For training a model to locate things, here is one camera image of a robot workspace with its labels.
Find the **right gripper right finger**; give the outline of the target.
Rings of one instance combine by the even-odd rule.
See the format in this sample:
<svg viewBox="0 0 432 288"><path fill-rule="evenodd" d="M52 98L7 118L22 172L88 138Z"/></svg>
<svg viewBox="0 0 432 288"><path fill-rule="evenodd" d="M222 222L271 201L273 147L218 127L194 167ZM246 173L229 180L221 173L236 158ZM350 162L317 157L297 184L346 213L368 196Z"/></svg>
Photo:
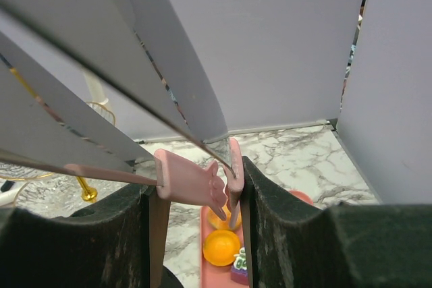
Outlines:
<svg viewBox="0 0 432 288"><path fill-rule="evenodd" d="M431 206L303 202L244 157L251 287L430 287Z"/></svg>

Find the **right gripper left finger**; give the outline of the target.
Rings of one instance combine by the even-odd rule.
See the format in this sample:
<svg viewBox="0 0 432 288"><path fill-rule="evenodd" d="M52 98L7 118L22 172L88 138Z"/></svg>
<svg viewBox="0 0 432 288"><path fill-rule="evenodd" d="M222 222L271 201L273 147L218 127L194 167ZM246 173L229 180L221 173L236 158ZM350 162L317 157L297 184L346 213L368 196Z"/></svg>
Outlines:
<svg viewBox="0 0 432 288"><path fill-rule="evenodd" d="M158 287L153 186L130 184L69 217L1 209L2 287Z"/></svg>

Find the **pink serving tray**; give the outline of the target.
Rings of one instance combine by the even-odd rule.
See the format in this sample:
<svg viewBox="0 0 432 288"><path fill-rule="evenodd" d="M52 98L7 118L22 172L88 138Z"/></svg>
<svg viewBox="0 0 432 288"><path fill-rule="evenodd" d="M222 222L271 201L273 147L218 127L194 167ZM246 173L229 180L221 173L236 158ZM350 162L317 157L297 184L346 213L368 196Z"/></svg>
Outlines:
<svg viewBox="0 0 432 288"><path fill-rule="evenodd" d="M231 212L222 221L209 207L200 209L200 286L249 287L242 216L230 227Z"/></svg>

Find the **three-tier glass dessert stand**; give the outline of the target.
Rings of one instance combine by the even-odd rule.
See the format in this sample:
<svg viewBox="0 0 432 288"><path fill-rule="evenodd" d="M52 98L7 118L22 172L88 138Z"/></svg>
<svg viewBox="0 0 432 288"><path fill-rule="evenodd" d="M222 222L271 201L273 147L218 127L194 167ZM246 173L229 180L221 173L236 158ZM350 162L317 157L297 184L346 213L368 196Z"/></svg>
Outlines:
<svg viewBox="0 0 432 288"><path fill-rule="evenodd" d="M36 102L47 112L48 115L51 116L53 120L61 127L66 127L67 125L63 122L63 120L43 101L43 99L31 88L31 86L25 81L25 79L20 75L16 68L11 67L10 72L15 76L18 82L23 85L26 91L34 97ZM5 185L1 188L2 192L6 192L10 190L12 187L12 182L17 181L34 181L34 180L44 180L49 178L50 176L54 176L54 170L58 171L57 167L49 167L49 170L46 171L42 169L41 171L37 171L36 169L32 169L26 166L15 166L15 165L6 165L1 164L1 179L5 180ZM94 203L97 201L98 191L89 186L87 180L83 177L76 177L81 189L82 194L81 197L83 201Z"/></svg>

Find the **pink-handled metal tongs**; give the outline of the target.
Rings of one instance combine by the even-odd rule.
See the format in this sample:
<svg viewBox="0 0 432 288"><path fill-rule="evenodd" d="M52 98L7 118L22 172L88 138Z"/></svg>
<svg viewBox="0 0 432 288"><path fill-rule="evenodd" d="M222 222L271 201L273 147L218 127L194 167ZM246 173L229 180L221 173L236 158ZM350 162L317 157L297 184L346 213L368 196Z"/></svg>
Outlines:
<svg viewBox="0 0 432 288"><path fill-rule="evenodd" d="M79 65L213 158L198 165L149 153L76 96L41 51ZM237 219L244 187L238 143L170 0L1 0L1 162L66 175L152 185L160 198ZM61 127L14 67L67 125Z"/></svg>

